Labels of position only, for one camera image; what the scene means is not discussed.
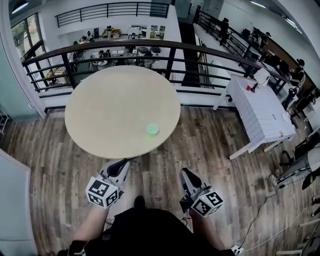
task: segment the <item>black shoe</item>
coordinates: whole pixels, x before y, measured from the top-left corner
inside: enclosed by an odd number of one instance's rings
[[[143,196],[139,195],[134,199],[133,207],[136,209],[145,209],[146,201]]]

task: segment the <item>black and white marker cube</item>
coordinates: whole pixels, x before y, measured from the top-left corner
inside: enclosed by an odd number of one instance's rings
[[[105,209],[119,198],[119,189],[117,186],[108,184],[95,177],[91,177],[86,186],[85,193],[91,203]]]
[[[207,217],[208,215],[216,212],[223,204],[224,201],[217,192],[211,191],[209,193],[199,195],[191,208],[202,217]]]

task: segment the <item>lower floor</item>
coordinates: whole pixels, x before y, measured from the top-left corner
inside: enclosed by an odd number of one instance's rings
[[[229,160],[249,142],[238,113],[182,107],[179,122],[165,143],[132,162],[124,196],[111,207],[108,218],[132,207],[138,195],[144,196],[147,207],[164,209],[182,218],[179,171],[187,167],[201,174],[222,195],[225,203],[210,219],[227,248],[239,246],[265,198],[276,192],[269,175],[285,171],[286,167],[279,165],[287,161],[282,151],[287,150],[292,156],[294,147],[311,132],[300,119],[297,124],[292,141],[266,153],[263,149],[267,145],[263,144],[250,154]],[[39,254],[55,255],[66,249],[91,208],[85,194],[87,183],[108,160],[91,155],[74,143],[66,129],[63,110],[51,111],[43,120],[10,123],[1,148],[31,168],[31,220]],[[243,243],[245,250],[284,229],[318,194],[319,179],[305,190],[302,182],[289,184],[267,199]],[[298,226],[311,221],[314,210],[308,207],[288,229],[243,255],[294,250],[312,233],[314,226]]]

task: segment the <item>round table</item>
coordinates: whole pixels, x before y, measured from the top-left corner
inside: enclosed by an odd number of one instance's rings
[[[141,156],[174,131],[180,101],[162,75],[139,66],[114,66],[84,79],[65,108],[65,125],[74,142],[102,158]],[[150,135],[147,126],[158,125]]]

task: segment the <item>wooden floor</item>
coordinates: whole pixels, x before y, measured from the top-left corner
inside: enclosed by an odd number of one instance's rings
[[[248,143],[237,112],[205,108],[182,108],[177,127],[167,141],[131,165],[124,197],[112,206],[110,217],[133,206],[143,195],[149,208],[168,210],[181,218],[179,200],[183,190],[179,171],[188,167],[203,175],[225,204],[211,216],[227,247],[240,245],[266,196],[275,192],[268,176],[279,162],[282,150],[290,152],[310,131],[299,121],[293,141],[264,153],[261,145],[253,153],[229,160],[229,155]],[[40,255],[54,255],[66,249],[74,231],[85,219],[91,205],[85,187],[105,159],[79,148],[70,138],[64,112],[51,112],[45,120],[11,123],[2,149],[31,168],[30,207],[33,233]],[[286,227],[318,193],[320,179],[302,191],[302,181],[290,184],[269,198],[252,225],[244,248],[250,249]],[[313,226],[298,228],[311,220],[312,206],[269,242],[243,255],[274,255],[293,250]]]

